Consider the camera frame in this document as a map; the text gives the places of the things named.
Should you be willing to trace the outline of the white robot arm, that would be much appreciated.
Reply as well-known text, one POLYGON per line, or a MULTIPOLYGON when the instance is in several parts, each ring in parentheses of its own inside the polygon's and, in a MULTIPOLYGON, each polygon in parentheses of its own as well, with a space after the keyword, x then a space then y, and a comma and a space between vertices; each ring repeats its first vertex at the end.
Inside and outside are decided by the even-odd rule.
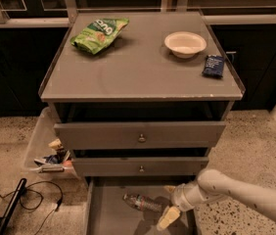
POLYGON ((178 186, 166 186, 172 206, 164 209, 157 224, 162 231, 182 212, 204 203, 230 197, 276 222, 276 190, 235 180, 216 169, 203 169, 196 179, 178 186))

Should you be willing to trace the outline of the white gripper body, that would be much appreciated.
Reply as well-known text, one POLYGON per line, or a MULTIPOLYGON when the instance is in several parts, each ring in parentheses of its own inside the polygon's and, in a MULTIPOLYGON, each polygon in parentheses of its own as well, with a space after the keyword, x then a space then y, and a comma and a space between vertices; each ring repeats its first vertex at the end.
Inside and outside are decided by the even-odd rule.
POLYGON ((171 202, 182 212, 192 210, 200 202, 200 189, 197 183, 183 183, 175 187, 171 202))

